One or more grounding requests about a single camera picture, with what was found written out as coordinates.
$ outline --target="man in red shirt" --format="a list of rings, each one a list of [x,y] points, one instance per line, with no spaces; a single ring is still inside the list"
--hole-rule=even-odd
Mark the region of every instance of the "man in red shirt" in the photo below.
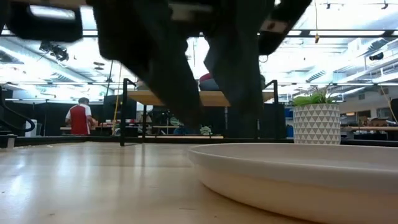
[[[72,125],[71,134],[89,135],[90,126],[94,124],[91,117],[91,109],[88,106],[89,99],[83,97],[79,99],[79,104],[72,106],[66,117],[66,123]]]

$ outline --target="potted plant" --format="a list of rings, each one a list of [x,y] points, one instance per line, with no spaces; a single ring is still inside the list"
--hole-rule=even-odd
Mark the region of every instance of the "potted plant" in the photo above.
[[[294,143],[340,144],[340,109],[327,96],[328,87],[294,98]]]

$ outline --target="white geometric planter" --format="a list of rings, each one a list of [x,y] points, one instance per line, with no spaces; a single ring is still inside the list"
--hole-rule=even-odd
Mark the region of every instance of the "white geometric planter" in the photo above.
[[[340,108],[336,104],[294,107],[294,143],[340,144]]]

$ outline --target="white ceramic dish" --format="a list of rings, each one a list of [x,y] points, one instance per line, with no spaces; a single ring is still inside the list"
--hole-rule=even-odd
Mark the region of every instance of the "white ceramic dish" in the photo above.
[[[322,223],[398,223],[398,149],[215,144],[188,152],[210,189],[264,210]]]

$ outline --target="red shirt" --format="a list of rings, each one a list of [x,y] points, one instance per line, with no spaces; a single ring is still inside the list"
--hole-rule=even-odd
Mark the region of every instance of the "red shirt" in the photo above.
[[[70,119],[72,124],[71,134],[89,135],[90,128],[88,126],[87,116],[91,116],[91,109],[89,106],[80,104],[72,106],[67,114],[67,119]]]

